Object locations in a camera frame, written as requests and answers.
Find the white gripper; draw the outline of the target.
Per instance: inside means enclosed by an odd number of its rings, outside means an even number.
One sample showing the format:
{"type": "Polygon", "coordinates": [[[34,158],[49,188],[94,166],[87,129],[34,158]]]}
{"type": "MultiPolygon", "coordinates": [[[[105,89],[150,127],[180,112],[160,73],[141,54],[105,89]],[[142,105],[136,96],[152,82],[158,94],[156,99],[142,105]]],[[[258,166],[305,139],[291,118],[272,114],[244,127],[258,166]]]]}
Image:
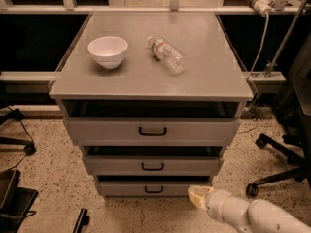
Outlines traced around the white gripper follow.
{"type": "Polygon", "coordinates": [[[188,197],[193,205],[206,211],[210,218],[223,222],[223,205],[231,193],[225,190],[214,190],[211,186],[191,185],[188,188],[188,197]]]}

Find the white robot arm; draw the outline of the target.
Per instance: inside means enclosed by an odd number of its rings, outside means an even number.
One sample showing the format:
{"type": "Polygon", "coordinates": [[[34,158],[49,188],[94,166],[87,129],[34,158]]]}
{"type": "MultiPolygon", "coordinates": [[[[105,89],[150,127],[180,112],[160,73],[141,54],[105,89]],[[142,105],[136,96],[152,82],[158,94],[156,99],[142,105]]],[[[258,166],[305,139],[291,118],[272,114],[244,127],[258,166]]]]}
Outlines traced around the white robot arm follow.
{"type": "Polygon", "coordinates": [[[261,199],[248,202],[211,186],[188,188],[191,202],[219,223],[237,233],[311,233],[311,227],[275,204],[261,199]]]}

